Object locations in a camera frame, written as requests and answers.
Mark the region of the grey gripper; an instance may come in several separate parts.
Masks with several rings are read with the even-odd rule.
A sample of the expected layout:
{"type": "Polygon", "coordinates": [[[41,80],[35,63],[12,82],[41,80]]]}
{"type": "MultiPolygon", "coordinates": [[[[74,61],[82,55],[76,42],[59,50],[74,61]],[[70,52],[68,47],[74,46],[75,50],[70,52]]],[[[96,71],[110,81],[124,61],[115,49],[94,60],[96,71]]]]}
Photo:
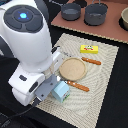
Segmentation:
{"type": "Polygon", "coordinates": [[[56,84],[57,78],[54,74],[52,74],[48,79],[44,80],[43,83],[37,88],[37,90],[35,91],[36,98],[39,101],[43,101],[56,86],[56,84]]]}

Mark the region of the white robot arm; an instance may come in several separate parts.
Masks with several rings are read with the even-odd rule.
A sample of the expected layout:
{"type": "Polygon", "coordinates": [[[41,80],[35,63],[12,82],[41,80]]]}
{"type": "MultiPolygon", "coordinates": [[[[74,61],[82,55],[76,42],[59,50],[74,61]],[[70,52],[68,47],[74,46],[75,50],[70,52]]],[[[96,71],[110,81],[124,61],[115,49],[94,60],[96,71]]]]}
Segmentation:
{"type": "Polygon", "coordinates": [[[52,52],[48,20],[43,0],[11,0],[0,6],[0,54],[19,60],[8,83],[24,106],[35,96],[44,100],[57,84],[54,72],[62,54],[52,52]]]}

